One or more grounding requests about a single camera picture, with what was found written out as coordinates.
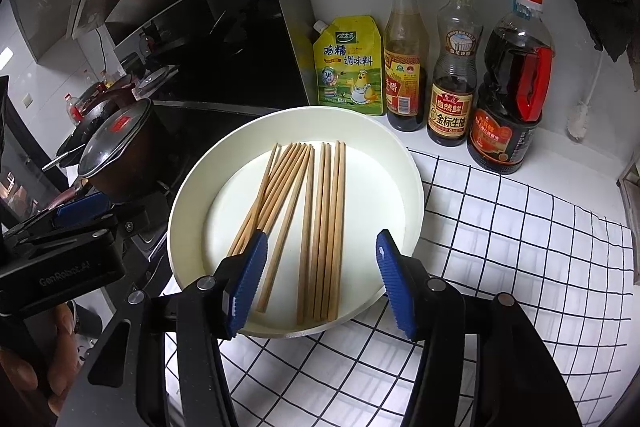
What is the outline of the left hand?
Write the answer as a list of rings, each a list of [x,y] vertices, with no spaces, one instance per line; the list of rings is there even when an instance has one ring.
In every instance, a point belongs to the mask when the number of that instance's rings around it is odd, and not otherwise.
[[[1,319],[1,369],[37,423],[53,425],[81,367],[75,315],[67,303],[43,312],[37,333],[41,346],[21,317]]]

